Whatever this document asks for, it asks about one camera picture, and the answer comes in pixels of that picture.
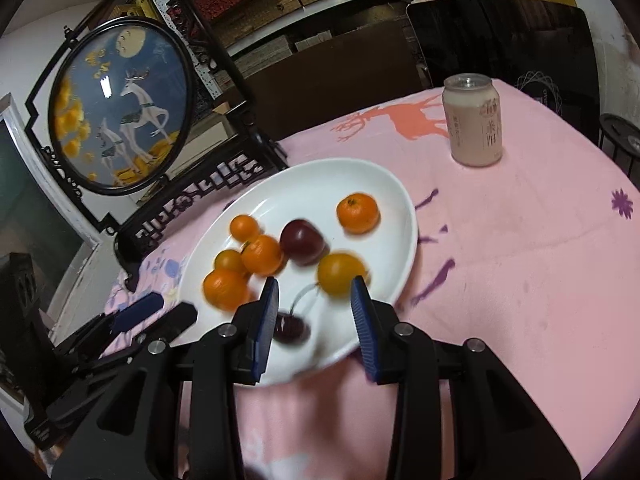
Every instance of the white plate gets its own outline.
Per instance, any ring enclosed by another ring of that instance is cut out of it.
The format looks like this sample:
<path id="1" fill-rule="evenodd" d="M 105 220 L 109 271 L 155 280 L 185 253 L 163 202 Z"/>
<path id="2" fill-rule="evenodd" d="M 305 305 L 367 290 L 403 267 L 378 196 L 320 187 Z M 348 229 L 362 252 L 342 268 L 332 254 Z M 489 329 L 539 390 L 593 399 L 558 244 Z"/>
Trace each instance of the white plate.
<path id="1" fill-rule="evenodd" d="M 381 213 L 380 224 L 370 233 L 344 233 L 335 208 L 351 193 L 374 197 Z M 253 216 L 276 240 L 283 227 L 295 218 L 308 219 L 322 233 L 332 251 L 358 254 L 370 270 L 372 298 L 394 304 L 411 271 L 418 239 L 414 205 L 402 183 L 388 170 L 356 158 L 328 158 L 281 171 L 250 189 L 223 212 L 193 250 L 184 269 L 178 298 L 193 303 L 197 322 L 175 344 L 193 342 L 232 316 L 204 298 L 202 281 L 211 272 L 216 255 L 240 248 L 229 234 L 229 223 L 239 214 Z M 316 280 L 316 266 L 298 267 L 288 262 L 276 278 L 280 285 L 280 310 L 289 309 L 303 287 Z M 249 285 L 260 294 L 263 278 L 252 276 Z M 334 301 L 317 290 L 298 303 L 295 313 L 311 327 L 301 346 L 271 345 L 267 370 L 260 386 L 290 381 L 296 374 L 327 367 L 358 347 L 358 335 L 348 300 Z"/>

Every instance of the metal bolt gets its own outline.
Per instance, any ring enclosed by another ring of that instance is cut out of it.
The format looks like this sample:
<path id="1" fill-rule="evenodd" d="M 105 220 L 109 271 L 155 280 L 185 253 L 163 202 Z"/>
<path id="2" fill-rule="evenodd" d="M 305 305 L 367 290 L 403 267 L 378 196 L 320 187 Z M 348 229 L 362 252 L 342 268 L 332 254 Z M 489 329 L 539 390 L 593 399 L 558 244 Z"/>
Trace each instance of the metal bolt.
<path id="1" fill-rule="evenodd" d="M 400 336 L 408 336 L 414 333 L 414 327 L 408 323 L 398 323 L 394 327 L 394 332 Z"/>
<path id="2" fill-rule="evenodd" d="M 232 323 L 225 323 L 224 325 L 220 325 L 218 327 L 218 333 L 222 337 L 231 337 L 233 335 L 236 335 L 237 331 L 238 331 L 238 329 Z"/>
<path id="3" fill-rule="evenodd" d="M 478 339 L 477 337 L 471 338 L 466 342 L 466 345 L 469 347 L 469 350 L 476 353 L 480 353 L 486 348 L 484 341 L 482 341 L 482 339 Z"/>
<path id="4" fill-rule="evenodd" d="M 149 350 L 149 353 L 153 355 L 161 354 L 162 352 L 164 352 L 165 348 L 166 343 L 164 341 L 160 341 L 159 339 L 157 339 L 156 341 L 152 341 L 151 343 L 149 343 L 149 346 L 146 347 L 146 349 Z"/>

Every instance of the black stool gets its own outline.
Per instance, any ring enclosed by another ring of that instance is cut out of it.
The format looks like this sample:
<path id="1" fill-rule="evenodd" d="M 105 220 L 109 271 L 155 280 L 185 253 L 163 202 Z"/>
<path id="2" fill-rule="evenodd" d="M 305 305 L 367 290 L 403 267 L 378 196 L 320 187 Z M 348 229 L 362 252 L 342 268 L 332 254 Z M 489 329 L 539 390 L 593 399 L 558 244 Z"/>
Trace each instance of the black stool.
<path id="1" fill-rule="evenodd" d="M 616 161 L 618 149 L 625 152 L 630 158 L 629 170 L 626 176 L 631 177 L 636 160 L 640 160 L 640 130 L 632 123 L 614 114 L 602 114 L 600 116 L 600 129 L 602 134 L 598 140 L 598 147 L 602 149 L 604 138 L 607 137 L 613 143 L 613 161 Z"/>

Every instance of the pink fabric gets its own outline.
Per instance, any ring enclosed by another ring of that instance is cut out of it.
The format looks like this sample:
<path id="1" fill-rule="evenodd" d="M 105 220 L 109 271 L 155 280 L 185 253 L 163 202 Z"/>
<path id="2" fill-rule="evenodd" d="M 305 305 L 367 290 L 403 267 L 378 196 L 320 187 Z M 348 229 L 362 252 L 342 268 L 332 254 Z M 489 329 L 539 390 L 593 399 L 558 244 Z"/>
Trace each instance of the pink fabric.
<path id="1" fill-rule="evenodd" d="M 495 85 L 504 156 L 490 168 L 452 160 L 441 89 L 331 121 L 282 144 L 292 165 L 353 156 L 402 180 L 422 204 L 422 243 L 398 304 L 401 317 L 434 339 L 484 339 L 585 476 L 640 397 L 640 223 L 625 201 L 638 205 L 640 196 L 561 118 L 512 87 Z M 150 290 L 162 292 L 165 310 L 174 306 L 180 264 L 229 198 L 208 197 L 175 221 L 174 233 L 143 264 L 139 292 L 115 285 L 106 311 Z M 290 384 L 239 388 L 237 400 L 245 463 L 265 478 L 385 477 L 395 389 L 367 384 L 356 359 Z"/>

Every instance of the white deer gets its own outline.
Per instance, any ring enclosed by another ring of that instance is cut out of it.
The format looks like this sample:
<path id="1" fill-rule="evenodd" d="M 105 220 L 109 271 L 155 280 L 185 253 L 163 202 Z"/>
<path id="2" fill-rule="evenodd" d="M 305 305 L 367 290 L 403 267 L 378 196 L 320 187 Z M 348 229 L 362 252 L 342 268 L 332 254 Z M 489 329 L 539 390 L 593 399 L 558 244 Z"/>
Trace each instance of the white deer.
<path id="1" fill-rule="evenodd" d="M 111 131 L 108 128 L 107 119 L 102 119 L 102 123 L 100 124 L 100 126 L 98 126 L 98 131 L 96 133 L 96 136 L 98 137 L 100 142 L 102 142 L 102 153 L 100 154 L 100 156 L 102 157 L 102 163 L 104 164 L 105 168 L 107 168 L 111 172 L 113 177 L 118 181 L 118 184 L 120 184 L 121 186 L 124 186 L 124 182 L 119 179 L 119 177 L 116 175 L 115 171 L 113 170 L 113 159 L 116 158 L 117 156 L 119 155 L 122 156 L 124 160 L 127 161 L 127 164 L 133 171 L 135 171 L 136 173 L 140 173 L 140 170 L 138 169 L 138 167 L 131 160 L 129 153 L 127 153 L 127 149 L 124 147 L 124 141 L 120 138 L 120 136 L 117 133 Z M 112 146 L 107 148 L 107 142 L 105 140 L 105 137 L 113 143 Z"/>
<path id="2" fill-rule="evenodd" d="M 167 140 L 169 144 L 173 143 L 169 135 L 167 135 L 167 132 L 164 130 L 164 127 L 166 126 L 167 121 L 169 120 L 169 112 L 164 108 L 160 108 L 156 106 L 153 100 L 151 99 L 151 96 L 148 93 L 146 93 L 145 90 L 140 88 L 139 85 L 134 83 L 134 81 L 140 81 L 145 79 L 148 75 L 149 75 L 148 68 L 146 69 L 145 73 L 143 73 L 142 75 L 138 75 L 137 72 L 135 71 L 129 72 L 127 70 L 124 78 L 124 83 L 125 83 L 124 88 L 120 93 L 120 97 L 125 96 L 127 94 L 133 94 L 138 98 L 138 104 L 140 105 L 140 110 L 135 113 L 125 115 L 120 121 L 120 124 L 121 124 L 120 130 L 123 133 L 125 130 L 129 130 L 130 133 L 132 133 L 131 138 L 127 136 L 127 139 L 129 139 L 129 142 L 133 150 L 137 154 L 139 154 L 142 158 L 149 158 L 149 155 L 148 153 L 144 152 L 146 155 L 146 157 L 144 157 L 138 151 L 140 150 L 141 152 L 143 152 L 143 150 L 140 149 L 140 147 L 135 141 L 135 130 L 140 126 L 143 126 L 147 123 L 153 124 L 153 126 L 156 127 L 156 130 L 153 133 L 151 133 L 152 137 L 156 136 L 157 134 L 163 134 L 164 138 Z M 159 116 L 164 116 L 162 118 L 162 121 L 158 119 Z"/>

